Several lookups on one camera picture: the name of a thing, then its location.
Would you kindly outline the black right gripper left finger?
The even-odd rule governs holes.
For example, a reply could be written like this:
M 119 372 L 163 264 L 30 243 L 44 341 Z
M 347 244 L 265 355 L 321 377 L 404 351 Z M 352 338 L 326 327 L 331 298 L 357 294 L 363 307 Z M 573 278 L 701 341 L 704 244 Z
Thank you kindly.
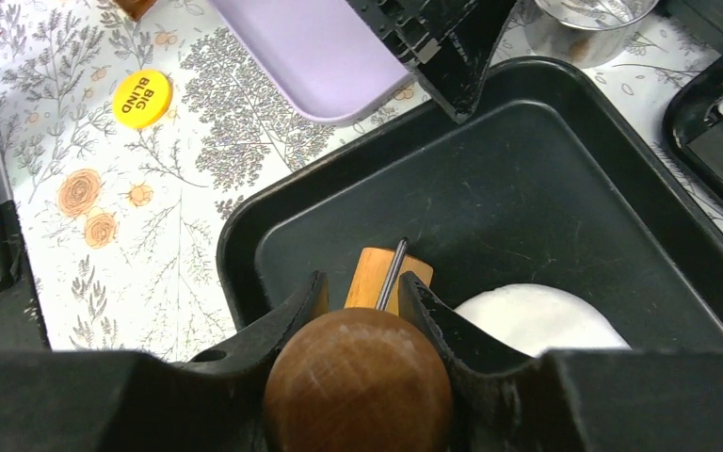
M 286 342 L 327 310 L 326 274 L 186 363 L 0 351 L 0 451 L 265 451 L 263 395 Z

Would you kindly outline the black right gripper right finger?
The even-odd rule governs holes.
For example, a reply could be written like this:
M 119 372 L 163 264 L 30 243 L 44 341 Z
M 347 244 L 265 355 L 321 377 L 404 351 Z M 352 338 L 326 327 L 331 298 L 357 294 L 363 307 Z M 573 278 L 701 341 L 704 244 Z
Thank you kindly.
M 723 451 L 723 350 L 556 349 L 532 358 L 411 272 L 398 297 L 451 380 L 452 451 Z

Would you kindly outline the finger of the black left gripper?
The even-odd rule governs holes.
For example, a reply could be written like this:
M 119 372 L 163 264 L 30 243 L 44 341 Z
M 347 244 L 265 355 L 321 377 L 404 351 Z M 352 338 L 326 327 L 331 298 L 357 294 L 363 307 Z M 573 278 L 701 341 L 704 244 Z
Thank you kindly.
M 350 0 L 354 12 L 456 123 L 477 109 L 516 0 Z

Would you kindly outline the white dough disc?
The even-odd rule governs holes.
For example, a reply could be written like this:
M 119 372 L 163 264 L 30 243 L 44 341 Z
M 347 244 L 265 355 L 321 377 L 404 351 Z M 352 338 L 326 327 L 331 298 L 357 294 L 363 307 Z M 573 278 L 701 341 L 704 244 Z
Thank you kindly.
M 550 286 L 514 283 L 482 292 L 455 312 L 531 357 L 550 348 L 624 348 L 628 342 L 594 306 Z

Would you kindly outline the black baking tray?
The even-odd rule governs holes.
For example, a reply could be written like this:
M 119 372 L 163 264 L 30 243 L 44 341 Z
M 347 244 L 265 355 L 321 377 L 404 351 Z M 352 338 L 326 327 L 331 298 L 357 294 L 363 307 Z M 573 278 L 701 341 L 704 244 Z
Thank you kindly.
M 723 234 L 570 65 L 498 64 L 465 123 L 420 105 L 243 202 L 216 256 L 235 325 L 316 270 L 342 306 L 362 249 L 401 238 L 447 305 L 538 283 L 633 347 L 723 347 Z

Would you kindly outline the wooden rolling pin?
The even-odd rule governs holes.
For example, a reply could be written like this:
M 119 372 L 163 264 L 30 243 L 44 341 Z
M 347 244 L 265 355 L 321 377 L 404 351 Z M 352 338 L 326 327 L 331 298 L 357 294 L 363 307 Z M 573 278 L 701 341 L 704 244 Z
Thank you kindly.
M 272 451 L 445 451 L 453 396 L 426 336 L 389 311 L 406 261 L 366 249 L 345 306 L 303 326 L 271 367 L 264 395 Z

